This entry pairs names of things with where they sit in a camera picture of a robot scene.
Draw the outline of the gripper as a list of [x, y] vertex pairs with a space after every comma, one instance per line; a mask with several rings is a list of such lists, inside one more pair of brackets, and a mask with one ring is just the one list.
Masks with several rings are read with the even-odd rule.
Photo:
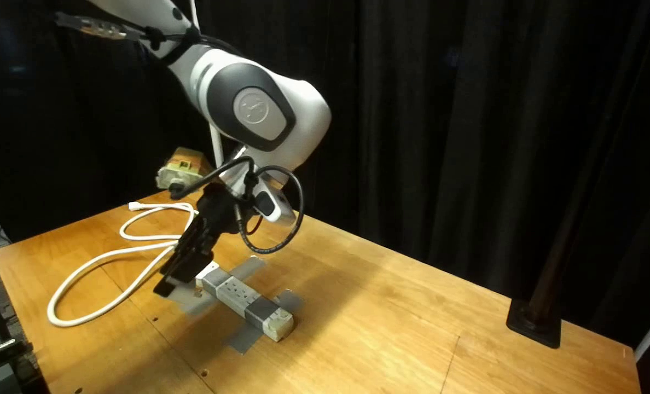
[[220, 234], [237, 234], [236, 199], [224, 184], [212, 182], [202, 190], [195, 218], [160, 268], [162, 279], [153, 292], [166, 298], [179, 282], [190, 283], [213, 260], [213, 246]]

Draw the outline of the grey white power strip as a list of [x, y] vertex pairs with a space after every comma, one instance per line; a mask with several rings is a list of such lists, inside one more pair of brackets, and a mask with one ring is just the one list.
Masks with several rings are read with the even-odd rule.
[[263, 296], [245, 282], [236, 279], [235, 276], [228, 274], [221, 268], [207, 275], [202, 284], [202, 289], [244, 319], [248, 305], [259, 296]]

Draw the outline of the grey tape strip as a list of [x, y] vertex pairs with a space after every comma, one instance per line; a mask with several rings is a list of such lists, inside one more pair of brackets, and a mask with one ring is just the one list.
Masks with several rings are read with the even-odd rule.
[[[244, 282], [264, 266], [265, 262], [262, 259], [251, 256], [232, 269], [229, 274]], [[218, 301], [214, 296], [202, 289], [196, 280], [190, 283], [179, 282], [166, 299], [177, 304], [188, 316], [200, 316]]]
[[293, 332], [293, 313], [301, 306], [303, 300], [289, 289], [278, 294], [275, 299], [260, 295], [248, 305], [245, 324], [230, 337], [227, 344], [240, 354], [245, 354], [262, 336], [277, 343], [282, 341]]

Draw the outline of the yellow green box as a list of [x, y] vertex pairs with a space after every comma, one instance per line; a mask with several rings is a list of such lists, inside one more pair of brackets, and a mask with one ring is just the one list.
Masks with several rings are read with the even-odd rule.
[[155, 184], [158, 189], [183, 190], [213, 170], [199, 150], [178, 147], [158, 170]]

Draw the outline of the black curtain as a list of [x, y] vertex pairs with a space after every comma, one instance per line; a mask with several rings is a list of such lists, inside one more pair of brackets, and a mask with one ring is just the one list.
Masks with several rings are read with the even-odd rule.
[[[597, 147], [564, 319], [650, 329], [650, 0], [196, 0], [202, 32], [307, 80], [332, 125], [306, 212], [527, 299]], [[142, 45], [55, 26], [86, 0], [0, 0], [0, 224], [13, 240], [157, 192], [206, 122]]]

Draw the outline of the stand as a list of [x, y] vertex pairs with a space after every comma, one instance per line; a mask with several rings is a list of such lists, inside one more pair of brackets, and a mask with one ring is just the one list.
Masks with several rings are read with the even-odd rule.
[[561, 344], [562, 319], [558, 302], [583, 194], [581, 187], [573, 190], [532, 296], [527, 301], [512, 299], [508, 309], [508, 329], [550, 349], [558, 349]]

